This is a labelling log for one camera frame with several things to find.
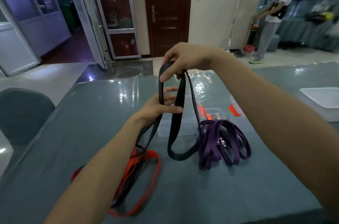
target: table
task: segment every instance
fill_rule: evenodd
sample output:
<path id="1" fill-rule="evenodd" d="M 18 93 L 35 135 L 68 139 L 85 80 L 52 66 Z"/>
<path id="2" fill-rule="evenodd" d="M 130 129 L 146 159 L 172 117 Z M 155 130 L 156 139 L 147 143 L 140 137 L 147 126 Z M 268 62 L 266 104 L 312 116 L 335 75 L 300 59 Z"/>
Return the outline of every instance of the table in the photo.
<path id="1" fill-rule="evenodd" d="M 295 92 L 302 87 L 339 87 L 338 66 L 324 63 L 257 72 Z M 198 72 L 192 82 L 203 106 L 218 107 L 229 114 L 230 94 L 214 72 Z M 166 85 L 177 83 L 172 78 Z M 118 132 L 131 114 L 156 93 L 157 85 L 154 76 L 76 84 L 57 106 L 21 164 L 0 180 L 2 222 L 43 222 L 70 184 L 73 171 L 86 164 Z M 197 154 L 183 162 L 173 161 L 167 155 L 167 139 L 155 137 L 149 149 L 159 154 L 162 170 L 149 202 L 135 217 L 107 215 L 104 223 L 239 224 L 312 210 L 322 217 L 316 198 L 258 135 L 250 132 L 246 136 L 252 147 L 249 160 L 230 168 L 219 162 L 209 171 L 199 170 Z M 174 149 L 180 152 L 192 142 L 179 138 Z M 127 209 L 142 196 L 155 167 L 156 162 L 147 165 L 126 198 Z"/>

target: brown door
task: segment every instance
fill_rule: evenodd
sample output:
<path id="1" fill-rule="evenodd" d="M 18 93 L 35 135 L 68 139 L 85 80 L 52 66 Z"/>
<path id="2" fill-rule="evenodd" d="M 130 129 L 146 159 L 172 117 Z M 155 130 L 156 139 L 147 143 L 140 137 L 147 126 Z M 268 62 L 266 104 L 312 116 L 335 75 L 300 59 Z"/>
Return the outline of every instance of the brown door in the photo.
<path id="1" fill-rule="evenodd" d="M 150 53 L 161 57 L 175 44 L 188 41 L 191 0 L 145 0 Z"/>

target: purple resistance band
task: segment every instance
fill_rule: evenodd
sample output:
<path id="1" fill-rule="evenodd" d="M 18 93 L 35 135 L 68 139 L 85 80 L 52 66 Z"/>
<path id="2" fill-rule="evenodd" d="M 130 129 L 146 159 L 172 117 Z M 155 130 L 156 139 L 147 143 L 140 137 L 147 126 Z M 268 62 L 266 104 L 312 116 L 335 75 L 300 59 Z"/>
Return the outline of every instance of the purple resistance band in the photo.
<path id="1" fill-rule="evenodd" d="M 238 165 L 240 158 L 251 156 L 251 147 L 241 130 L 227 120 L 204 120 L 201 122 L 202 143 L 199 149 L 200 166 L 210 169 L 213 162 L 224 159 L 227 166 Z M 233 162 L 228 156 L 227 148 L 233 151 Z"/>

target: shoe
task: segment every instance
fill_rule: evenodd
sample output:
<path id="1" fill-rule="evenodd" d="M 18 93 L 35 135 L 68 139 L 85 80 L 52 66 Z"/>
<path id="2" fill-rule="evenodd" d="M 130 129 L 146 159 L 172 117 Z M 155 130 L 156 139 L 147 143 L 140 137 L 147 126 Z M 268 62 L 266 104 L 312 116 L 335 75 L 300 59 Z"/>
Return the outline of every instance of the shoe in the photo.
<path id="1" fill-rule="evenodd" d="M 249 63 L 250 64 L 261 64 L 263 63 L 264 61 L 261 59 L 261 60 L 250 60 Z"/>

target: person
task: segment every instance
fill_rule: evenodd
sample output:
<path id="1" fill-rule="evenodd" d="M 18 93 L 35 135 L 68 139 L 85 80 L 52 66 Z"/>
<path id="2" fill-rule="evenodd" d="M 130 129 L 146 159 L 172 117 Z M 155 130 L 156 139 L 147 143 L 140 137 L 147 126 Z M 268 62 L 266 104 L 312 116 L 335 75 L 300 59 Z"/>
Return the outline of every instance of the person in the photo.
<path id="1" fill-rule="evenodd" d="M 263 63 L 264 54 L 291 2 L 292 0 L 273 0 L 263 12 L 254 17 L 255 21 L 265 17 L 265 21 L 261 21 L 263 26 L 260 27 L 260 32 L 256 36 L 256 40 L 259 40 L 259 46 L 256 41 L 254 44 L 258 50 L 254 54 L 254 60 L 250 61 L 251 64 Z"/>
<path id="2" fill-rule="evenodd" d="M 162 82 L 183 70 L 216 72 L 267 147 L 339 219 L 339 134 L 329 123 L 223 49 L 179 43 L 163 64 L 169 61 L 174 63 L 160 76 Z M 161 113 L 183 111 L 170 106 L 176 98 L 166 94 L 170 91 L 177 88 L 164 89 L 165 105 L 155 95 L 126 121 L 59 198 L 46 224 L 103 221 L 140 129 Z"/>

